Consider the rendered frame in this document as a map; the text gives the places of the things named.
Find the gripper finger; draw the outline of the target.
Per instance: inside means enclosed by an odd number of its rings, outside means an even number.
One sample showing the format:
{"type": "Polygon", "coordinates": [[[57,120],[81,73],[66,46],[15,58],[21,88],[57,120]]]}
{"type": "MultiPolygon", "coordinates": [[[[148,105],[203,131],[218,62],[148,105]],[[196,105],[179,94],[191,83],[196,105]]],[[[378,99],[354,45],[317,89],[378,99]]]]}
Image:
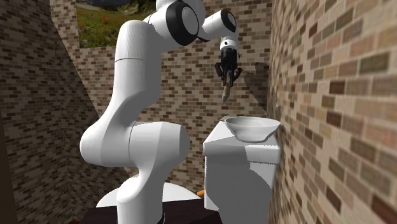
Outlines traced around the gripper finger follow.
{"type": "Polygon", "coordinates": [[[229,76],[229,82],[228,83],[229,83],[230,87],[233,87],[234,81],[236,81],[239,78],[241,72],[242,72],[242,68],[240,68],[240,67],[234,69],[233,71],[230,70],[228,72],[228,76],[229,76]]]}
{"type": "Polygon", "coordinates": [[[217,62],[214,65],[214,68],[216,70],[217,75],[221,78],[222,80],[222,86],[224,87],[226,85],[226,64],[224,62],[217,62]]]}

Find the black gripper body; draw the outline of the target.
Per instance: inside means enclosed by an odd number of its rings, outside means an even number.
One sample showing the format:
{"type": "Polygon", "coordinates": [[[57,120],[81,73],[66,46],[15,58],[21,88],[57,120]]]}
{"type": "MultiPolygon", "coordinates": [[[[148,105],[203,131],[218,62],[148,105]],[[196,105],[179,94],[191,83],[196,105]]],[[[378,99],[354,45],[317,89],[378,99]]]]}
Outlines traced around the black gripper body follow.
{"type": "Polygon", "coordinates": [[[237,61],[239,53],[233,48],[223,48],[221,50],[221,68],[224,73],[227,71],[234,71],[237,69],[237,61]]]}

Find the brown grey tapered stick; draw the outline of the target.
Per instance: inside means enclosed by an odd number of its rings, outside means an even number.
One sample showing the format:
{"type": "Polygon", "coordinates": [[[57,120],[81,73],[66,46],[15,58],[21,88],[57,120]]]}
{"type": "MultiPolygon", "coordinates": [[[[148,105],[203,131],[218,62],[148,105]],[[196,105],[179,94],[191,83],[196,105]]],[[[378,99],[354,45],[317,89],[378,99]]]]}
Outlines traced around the brown grey tapered stick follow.
{"type": "Polygon", "coordinates": [[[230,84],[229,84],[229,83],[227,83],[227,84],[223,87],[223,92],[222,92],[222,95],[221,95],[221,102],[222,102],[222,104],[225,104],[226,101],[228,100],[228,98],[229,98],[229,96],[230,96],[230,89],[231,89],[231,87],[230,87],[230,84]]]}

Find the white bowl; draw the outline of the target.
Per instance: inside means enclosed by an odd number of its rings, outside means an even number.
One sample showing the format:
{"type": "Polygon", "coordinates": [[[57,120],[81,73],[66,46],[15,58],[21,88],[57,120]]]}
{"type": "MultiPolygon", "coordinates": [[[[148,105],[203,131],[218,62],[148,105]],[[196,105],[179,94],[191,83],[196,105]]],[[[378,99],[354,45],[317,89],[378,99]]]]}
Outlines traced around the white bowl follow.
{"type": "Polygon", "coordinates": [[[225,125],[240,141],[260,143],[266,141],[280,126],[280,121],[262,117],[236,116],[225,120],[225,125]]]}

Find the white toilet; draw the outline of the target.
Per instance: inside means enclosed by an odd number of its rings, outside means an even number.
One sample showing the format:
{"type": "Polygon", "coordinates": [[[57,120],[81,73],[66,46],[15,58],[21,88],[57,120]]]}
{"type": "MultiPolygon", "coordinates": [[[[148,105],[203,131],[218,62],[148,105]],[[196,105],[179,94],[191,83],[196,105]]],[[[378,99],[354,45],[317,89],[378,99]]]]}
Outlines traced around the white toilet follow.
{"type": "MultiPolygon", "coordinates": [[[[85,160],[105,167],[137,167],[116,196],[118,224],[163,224],[167,175],[187,156],[190,138],[175,123],[137,122],[116,134],[110,147],[85,160]]],[[[219,122],[203,145],[206,209],[222,224],[265,224],[281,148],[274,133],[260,143],[238,140],[219,122]]]]}

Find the dark robot stand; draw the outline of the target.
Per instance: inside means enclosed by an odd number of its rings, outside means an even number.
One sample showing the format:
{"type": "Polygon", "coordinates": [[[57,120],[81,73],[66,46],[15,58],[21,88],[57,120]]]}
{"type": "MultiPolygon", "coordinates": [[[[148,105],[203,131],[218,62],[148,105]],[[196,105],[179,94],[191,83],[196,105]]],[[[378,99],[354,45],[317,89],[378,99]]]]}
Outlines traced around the dark robot stand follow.
{"type": "MultiPolygon", "coordinates": [[[[204,199],[163,203],[165,224],[222,224],[219,212],[204,207],[204,199]]],[[[116,206],[89,209],[79,224],[116,224],[116,206]]]]}

